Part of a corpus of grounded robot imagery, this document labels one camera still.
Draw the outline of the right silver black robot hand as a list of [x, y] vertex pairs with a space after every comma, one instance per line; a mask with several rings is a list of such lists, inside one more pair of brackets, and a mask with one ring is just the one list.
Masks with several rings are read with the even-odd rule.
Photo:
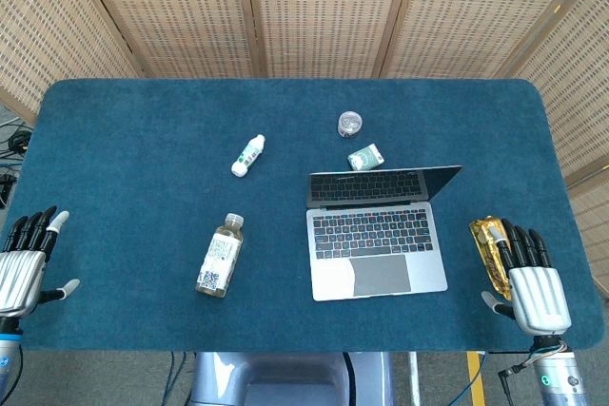
[[533, 337], [561, 336], [571, 327], [560, 274], [552, 265], [540, 234], [501, 219], [488, 227], [490, 241], [499, 254], [496, 269], [505, 275], [510, 293], [502, 302], [492, 293], [481, 293], [484, 303], [497, 315], [514, 320]]

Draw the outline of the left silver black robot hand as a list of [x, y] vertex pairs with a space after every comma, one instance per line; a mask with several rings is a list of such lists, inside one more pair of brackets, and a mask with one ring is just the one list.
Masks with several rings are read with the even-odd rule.
[[22, 319], [37, 305], [64, 300], [79, 286], [78, 279], [43, 291], [46, 267], [69, 212], [54, 206], [44, 212], [19, 218], [10, 228], [1, 248], [1, 317]]

